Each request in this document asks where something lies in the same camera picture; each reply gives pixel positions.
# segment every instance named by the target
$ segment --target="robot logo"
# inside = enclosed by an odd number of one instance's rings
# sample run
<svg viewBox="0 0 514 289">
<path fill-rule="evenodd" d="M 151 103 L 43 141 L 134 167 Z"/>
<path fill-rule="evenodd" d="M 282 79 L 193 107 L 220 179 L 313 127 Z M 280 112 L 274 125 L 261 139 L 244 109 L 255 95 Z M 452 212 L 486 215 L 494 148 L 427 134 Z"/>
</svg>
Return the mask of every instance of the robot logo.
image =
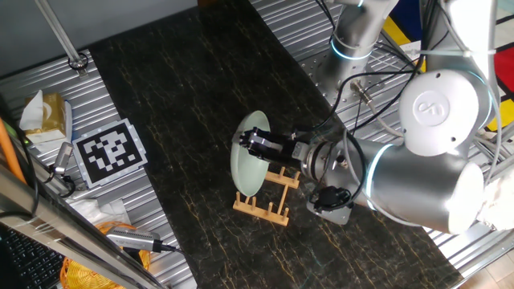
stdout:
<svg viewBox="0 0 514 289">
<path fill-rule="evenodd" d="M 426 126 L 442 124 L 450 112 L 450 103 L 440 92 L 423 92 L 414 102 L 413 114 L 416 120 Z"/>
<path fill-rule="evenodd" d="M 438 103 L 428 104 L 428 103 L 422 102 L 419 104 L 418 110 L 420 112 L 430 113 L 433 116 L 434 115 L 442 116 L 444 114 L 444 107 Z"/>
</svg>

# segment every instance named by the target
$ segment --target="tissue box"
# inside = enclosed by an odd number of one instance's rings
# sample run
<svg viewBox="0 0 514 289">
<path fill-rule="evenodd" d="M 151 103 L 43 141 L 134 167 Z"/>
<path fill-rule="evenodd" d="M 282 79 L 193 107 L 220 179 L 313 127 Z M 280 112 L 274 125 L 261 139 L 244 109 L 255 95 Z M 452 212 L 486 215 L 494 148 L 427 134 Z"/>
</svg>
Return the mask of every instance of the tissue box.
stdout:
<svg viewBox="0 0 514 289">
<path fill-rule="evenodd" d="M 40 153 L 47 153 L 55 149 L 59 149 L 64 141 L 71 143 L 71 134 L 72 134 L 72 115 L 71 115 L 71 105 L 69 102 L 64 101 L 64 106 L 66 107 L 66 138 L 59 138 L 58 140 L 49 140 L 44 141 L 42 143 L 34 144 L 34 146 L 39 150 Z"/>
<path fill-rule="evenodd" d="M 58 140 L 66 137 L 66 116 L 63 98 L 59 93 L 43 96 L 43 122 L 41 128 L 25 131 L 27 138 L 34 144 L 49 140 Z"/>
</svg>

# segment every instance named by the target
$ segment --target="metal grating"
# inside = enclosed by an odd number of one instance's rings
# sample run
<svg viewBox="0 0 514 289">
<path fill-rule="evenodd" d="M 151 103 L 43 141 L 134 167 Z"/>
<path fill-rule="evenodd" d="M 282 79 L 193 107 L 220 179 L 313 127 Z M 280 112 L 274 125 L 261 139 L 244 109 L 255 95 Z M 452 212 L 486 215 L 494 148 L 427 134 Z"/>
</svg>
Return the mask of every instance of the metal grating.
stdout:
<svg viewBox="0 0 514 289">
<path fill-rule="evenodd" d="M 316 81 L 316 64 L 323 61 L 328 51 L 328 39 L 332 27 L 319 6 L 312 0 L 257 0 L 251 1 L 254 8 L 260 13 L 264 22 L 270 27 L 277 39 L 286 50 L 298 61 L 299 65 Z M 341 6 L 327 4 L 334 21 L 341 10 Z M 381 36 L 379 42 L 385 41 Z M 398 71 L 405 64 L 397 57 L 386 52 L 375 50 L 368 62 L 373 71 Z M 405 85 L 408 75 L 398 75 L 385 85 L 371 88 L 377 110 L 380 110 L 393 99 Z M 325 99 L 333 105 L 336 94 L 324 95 Z M 337 114 L 348 128 L 353 128 L 356 122 L 359 99 L 350 96 L 341 100 Z M 397 114 L 398 102 L 393 104 L 383 114 L 384 121 L 392 128 L 400 128 Z M 372 116 L 372 112 L 365 105 L 361 106 L 358 121 L 362 122 Z M 383 127 L 377 122 L 356 132 L 356 137 L 366 140 L 399 143 L 400 140 L 385 133 Z M 480 165 L 486 172 L 489 170 L 488 159 L 476 147 L 470 150 L 472 161 Z M 454 236 L 444 234 L 432 229 L 424 228 L 434 243 L 441 250 L 448 261 L 466 278 L 477 272 L 480 268 L 501 257 L 514 247 L 514 231 L 492 231 L 482 223 L 476 223 L 465 233 Z"/>
<path fill-rule="evenodd" d="M 86 78 L 79 78 L 67 65 L 67 58 L 63 58 L 0 80 L 0 95 L 14 117 L 21 117 L 25 98 L 34 96 L 41 89 L 43 92 L 58 92 L 70 102 L 73 107 L 73 138 L 119 120 L 120 115 L 96 69 L 94 59 L 89 51 L 82 52 L 89 57 L 89 76 Z M 58 153 L 58 149 L 40 154 L 35 149 L 31 151 L 46 165 L 53 164 Z M 95 198 L 100 205 L 123 200 L 135 227 L 159 233 L 165 244 L 178 246 L 144 168 L 90 190 L 85 189 L 75 158 L 70 160 L 66 174 L 71 176 L 78 189 L 82 189 L 74 193 L 71 199 Z M 197 286 L 186 260 L 179 253 L 152 253 L 149 271 L 160 282 L 171 284 L 173 288 Z"/>
</svg>

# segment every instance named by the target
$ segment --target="red panel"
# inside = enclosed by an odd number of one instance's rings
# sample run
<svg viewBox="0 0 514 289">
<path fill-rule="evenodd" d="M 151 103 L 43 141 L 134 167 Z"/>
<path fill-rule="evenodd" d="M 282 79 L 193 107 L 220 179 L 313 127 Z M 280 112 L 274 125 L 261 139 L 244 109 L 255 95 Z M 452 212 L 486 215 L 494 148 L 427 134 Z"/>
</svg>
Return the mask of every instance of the red panel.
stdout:
<svg viewBox="0 0 514 289">
<path fill-rule="evenodd" d="M 496 76 L 514 92 L 514 47 L 495 54 Z"/>
</svg>

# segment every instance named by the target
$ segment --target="metal pole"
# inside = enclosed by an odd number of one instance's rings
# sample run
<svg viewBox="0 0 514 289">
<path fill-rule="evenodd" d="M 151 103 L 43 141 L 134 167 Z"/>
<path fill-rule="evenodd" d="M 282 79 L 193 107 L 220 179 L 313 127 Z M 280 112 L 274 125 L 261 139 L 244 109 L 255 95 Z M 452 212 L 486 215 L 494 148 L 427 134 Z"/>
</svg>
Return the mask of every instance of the metal pole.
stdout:
<svg viewBox="0 0 514 289">
<path fill-rule="evenodd" d="M 73 64 L 73 67 L 80 68 L 85 65 L 85 62 L 80 57 L 77 50 L 73 47 L 73 44 L 71 43 L 70 39 L 68 38 L 66 32 L 64 31 L 63 27 L 61 26 L 61 23 L 57 19 L 57 16 L 55 15 L 54 11 L 51 9 L 50 4 L 48 4 L 47 0 L 35 0 L 35 4 L 38 6 L 38 8 L 41 10 L 41 13 L 45 17 L 45 19 L 48 22 L 48 25 L 50 28 L 54 31 L 55 36 L 63 46 L 64 50 L 66 51 L 67 57 L 70 59 L 71 63 Z M 88 72 L 84 69 L 78 69 L 79 75 L 85 76 L 88 74 Z"/>
<path fill-rule="evenodd" d="M 30 212 L 34 191 L 0 166 L 0 209 Z M 0 222 L 66 255 L 126 288 L 164 288 L 136 260 L 108 240 L 64 200 L 39 188 L 34 220 L 3 218 Z"/>
</svg>

